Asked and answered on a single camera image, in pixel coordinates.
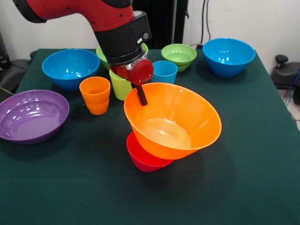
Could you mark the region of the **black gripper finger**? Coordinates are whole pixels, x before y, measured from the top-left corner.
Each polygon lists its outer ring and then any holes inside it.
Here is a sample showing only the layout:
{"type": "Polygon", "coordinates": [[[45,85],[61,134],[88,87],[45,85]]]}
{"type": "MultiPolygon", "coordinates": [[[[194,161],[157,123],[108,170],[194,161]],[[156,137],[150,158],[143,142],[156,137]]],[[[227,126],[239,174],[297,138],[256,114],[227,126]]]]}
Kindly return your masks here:
{"type": "Polygon", "coordinates": [[[146,96],[145,96],[142,86],[137,85],[136,89],[137,89],[137,94],[140,99],[141,105],[146,106],[148,104],[148,102],[147,102],[147,99],[146,99],[146,96]]]}

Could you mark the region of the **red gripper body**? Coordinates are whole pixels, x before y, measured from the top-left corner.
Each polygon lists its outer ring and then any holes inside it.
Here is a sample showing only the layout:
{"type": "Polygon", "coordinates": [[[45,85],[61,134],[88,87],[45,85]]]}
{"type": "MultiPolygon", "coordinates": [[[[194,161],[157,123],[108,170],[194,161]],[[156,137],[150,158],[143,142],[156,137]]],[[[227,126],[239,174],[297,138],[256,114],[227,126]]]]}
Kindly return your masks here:
{"type": "Polygon", "coordinates": [[[139,59],[133,63],[120,66],[110,66],[111,70],[135,85],[142,85],[153,77],[154,67],[149,59],[139,59]]]}

